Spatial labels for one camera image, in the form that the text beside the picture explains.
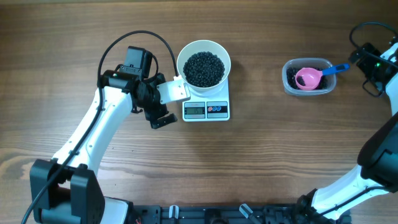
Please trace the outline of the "pink scoop with blue handle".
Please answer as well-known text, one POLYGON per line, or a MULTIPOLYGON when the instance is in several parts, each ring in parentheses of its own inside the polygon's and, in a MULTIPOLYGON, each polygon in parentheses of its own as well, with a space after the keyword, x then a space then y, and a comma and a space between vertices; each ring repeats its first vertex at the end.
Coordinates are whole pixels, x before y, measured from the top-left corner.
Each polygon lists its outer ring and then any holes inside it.
POLYGON ((340 72, 345 72, 350 69, 348 63, 335 65, 324 70, 316 70, 314 68, 305 67, 299 70, 295 76, 295 82, 301 90, 314 90, 320 83, 320 79, 325 76, 333 75, 340 72), (301 76, 304 79, 305 86, 297 83, 297 77, 301 76))

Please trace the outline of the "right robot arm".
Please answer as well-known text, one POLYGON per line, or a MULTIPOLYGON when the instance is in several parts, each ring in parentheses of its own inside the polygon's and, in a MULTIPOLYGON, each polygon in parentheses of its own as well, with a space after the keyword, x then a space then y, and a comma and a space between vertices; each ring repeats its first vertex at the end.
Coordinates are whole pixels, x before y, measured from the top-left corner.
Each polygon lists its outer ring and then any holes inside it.
POLYGON ((380 53, 366 43, 349 59, 379 93, 388 96, 392 117, 364 144, 352 170, 298 199, 291 214, 293 223, 343 223, 351 208, 372 197, 397 192, 397 44, 380 53))

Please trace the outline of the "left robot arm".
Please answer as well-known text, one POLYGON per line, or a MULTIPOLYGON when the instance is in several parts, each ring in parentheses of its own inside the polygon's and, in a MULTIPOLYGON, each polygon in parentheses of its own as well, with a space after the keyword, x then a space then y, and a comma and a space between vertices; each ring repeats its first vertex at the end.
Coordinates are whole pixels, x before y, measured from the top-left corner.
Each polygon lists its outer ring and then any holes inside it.
POLYGON ((117 70, 98 71, 97 90, 86 115, 68 142, 51 160, 37 159, 30 169, 32 203, 29 215, 37 223, 141 223, 134 204, 106 197, 97 174, 120 124, 144 112, 153 129, 176 122, 166 104, 190 98, 181 78, 149 76, 152 55, 131 48, 117 70))

